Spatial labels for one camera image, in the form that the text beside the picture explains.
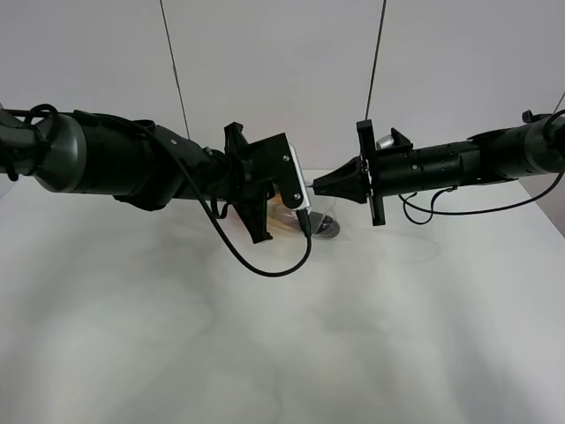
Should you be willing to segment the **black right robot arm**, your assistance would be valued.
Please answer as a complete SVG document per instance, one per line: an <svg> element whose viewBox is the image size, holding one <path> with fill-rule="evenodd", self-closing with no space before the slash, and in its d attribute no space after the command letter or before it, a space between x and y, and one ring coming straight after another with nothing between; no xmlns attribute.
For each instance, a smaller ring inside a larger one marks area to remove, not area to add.
<svg viewBox="0 0 565 424"><path fill-rule="evenodd" d="M534 115L522 124L426 148L396 129L375 139L369 120L357 124L359 155L313 181L319 196L368 204L372 223L385 224L384 198L429 190L502 184L519 178L564 175L564 113Z"/></svg>

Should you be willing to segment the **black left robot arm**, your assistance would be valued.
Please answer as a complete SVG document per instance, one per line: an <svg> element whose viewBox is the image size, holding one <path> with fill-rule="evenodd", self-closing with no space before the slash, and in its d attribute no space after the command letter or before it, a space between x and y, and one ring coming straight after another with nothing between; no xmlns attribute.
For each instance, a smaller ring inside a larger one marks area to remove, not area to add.
<svg viewBox="0 0 565 424"><path fill-rule="evenodd" d="M1 172L33 177L53 193L100 194L156 211L171 200L232 206L255 243L270 240L267 203L276 194L294 211L310 201L285 134L250 143L239 123L224 129L223 150L204 148L151 120L61 112L49 104L1 111Z"/></svg>

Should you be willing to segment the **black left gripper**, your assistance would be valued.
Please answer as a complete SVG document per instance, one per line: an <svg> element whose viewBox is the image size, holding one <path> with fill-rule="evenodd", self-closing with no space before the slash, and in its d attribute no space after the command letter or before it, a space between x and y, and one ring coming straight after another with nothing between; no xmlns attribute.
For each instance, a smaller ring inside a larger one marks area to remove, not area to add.
<svg viewBox="0 0 565 424"><path fill-rule="evenodd" d="M283 204L295 210L299 201L294 194L299 191L298 177L290 157L288 138L285 132L249 143L244 127L232 123L224 127L224 152L235 159L243 172L243 188L272 183L278 187ZM270 192L267 185L252 187L244 191L234 203L239 218L247 229L253 244L269 241L273 236L267 231L267 203Z"/></svg>

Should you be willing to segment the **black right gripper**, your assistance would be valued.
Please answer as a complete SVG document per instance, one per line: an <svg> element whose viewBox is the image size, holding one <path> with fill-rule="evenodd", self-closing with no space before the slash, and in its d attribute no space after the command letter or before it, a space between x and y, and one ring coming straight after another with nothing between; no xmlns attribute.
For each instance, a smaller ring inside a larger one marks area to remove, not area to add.
<svg viewBox="0 0 565 424"><path fill-rule="evenodd" d="M367 203L368 198L372 225L384 225L386 219L381 183L384 159L388 155L410 152L413 144L395 128L391 128L390 135L394 138L394 146L378 150L371 119L357 122L357 133L360 157L353 157L338 169L317 177L313 181L313 191L318 196L344 199L358 204ZM355 185L361 180L361 169L365 173L365 191L361 186Z"/></svg>

